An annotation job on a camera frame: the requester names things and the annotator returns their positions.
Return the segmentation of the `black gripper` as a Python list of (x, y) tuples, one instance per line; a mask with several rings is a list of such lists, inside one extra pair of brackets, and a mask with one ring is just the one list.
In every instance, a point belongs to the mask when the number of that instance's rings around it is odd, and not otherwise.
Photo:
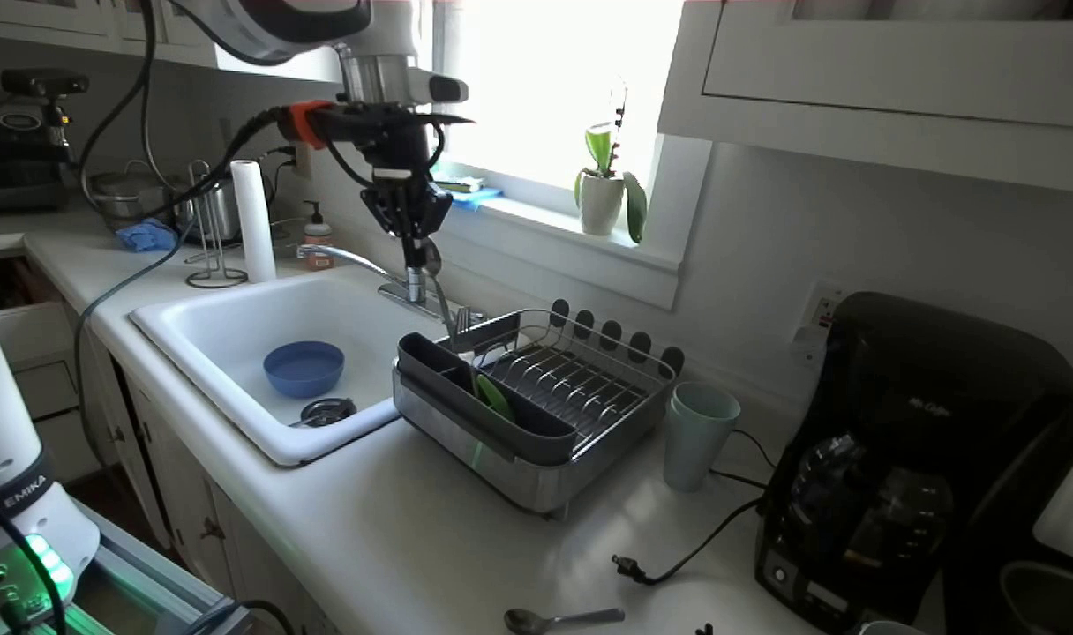
[(435, 191), (430, 169), (443, 152), (450, 112), (414, 112), (397, 104), (331, 104), (320, 117), (328, 145), (349, 142), (371, 165), (357, 177), (358, 202), (377, 224), (394, 237), (414, 237), (404, 252), (404, 299), (422, 302), (441, 272), (441, 249), (430, 231), (449, 214), (450, 198)]

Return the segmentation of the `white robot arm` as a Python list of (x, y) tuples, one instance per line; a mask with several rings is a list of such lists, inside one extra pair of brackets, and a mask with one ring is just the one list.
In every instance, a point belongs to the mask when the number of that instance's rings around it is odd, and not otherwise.
[(340, 97), (278, 108), (278, 131), (310, 149), (353, 145), (368, 158), (358, 202), (401, 243), (408, 302), (435, 281), (430, 237), (450, 208), (435, 185), (435, 163), (450, 123), (449, 101), (467, 101), (460, 76), (414, 64), (415, 0), (171, 0), (230, 56), (258, 65), (331, 44), (342, 65)]

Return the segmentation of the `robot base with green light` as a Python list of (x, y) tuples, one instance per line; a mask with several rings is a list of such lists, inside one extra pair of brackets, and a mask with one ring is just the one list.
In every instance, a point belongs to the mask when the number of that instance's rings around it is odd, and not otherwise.
[(0, 348), (0, 635), (240, 635), (247, 605), (75, 500)]

